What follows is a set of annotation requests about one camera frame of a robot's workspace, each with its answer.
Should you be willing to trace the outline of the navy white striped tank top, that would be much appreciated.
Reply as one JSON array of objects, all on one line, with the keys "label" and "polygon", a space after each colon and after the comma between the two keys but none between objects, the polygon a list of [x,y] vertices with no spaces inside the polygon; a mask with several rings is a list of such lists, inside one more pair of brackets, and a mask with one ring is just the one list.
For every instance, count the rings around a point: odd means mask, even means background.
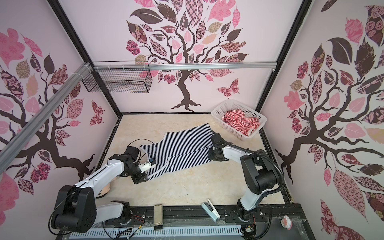
[{"label": "navy white striped tank top", "polygon": [[156,166],[147,171],[148,180],[209,163],[212,135],[210,125],[203,124],[183,131],[168,132],[158,143],[141,145],[156,160]]}]

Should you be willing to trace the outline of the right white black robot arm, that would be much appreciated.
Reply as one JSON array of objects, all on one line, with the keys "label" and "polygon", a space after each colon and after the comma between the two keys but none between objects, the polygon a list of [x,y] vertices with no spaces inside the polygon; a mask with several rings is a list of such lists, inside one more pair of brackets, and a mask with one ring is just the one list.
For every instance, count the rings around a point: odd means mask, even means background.
[{"label": "right white black robot arm", "polygon": [[224,140],[220,134],[211,136],[212,147],[208,159],[216,162],[233,160],[242,167],[247,185],[246,192],[238,200],[236,214],[247,221],[261,206],[262,200],[277,192],[285,185],[284,175],[276,162],[264,150],[252,151]]}]

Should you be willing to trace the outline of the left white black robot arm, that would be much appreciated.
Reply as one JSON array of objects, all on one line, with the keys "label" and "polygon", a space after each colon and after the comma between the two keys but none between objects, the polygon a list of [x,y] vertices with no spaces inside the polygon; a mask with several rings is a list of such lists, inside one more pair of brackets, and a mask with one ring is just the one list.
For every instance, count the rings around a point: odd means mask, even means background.
[{"label": "left white black robot arm", "polygon": [[140,154],[138,148],[127,147],[123,154],[111,156],[107,164],[85,180],[72,186],[63,186],[49,218],[49,231],[86,233],[93,225],[108,220],[128,224],[133,216],[128,202],[113,201],[97,207],[96,198],[119,175],[131,177],[134,184],[146,182],[149,179],[147,171],[155,167],[157,162],[153,156],[149,156],[148,161],[141,164]]}]

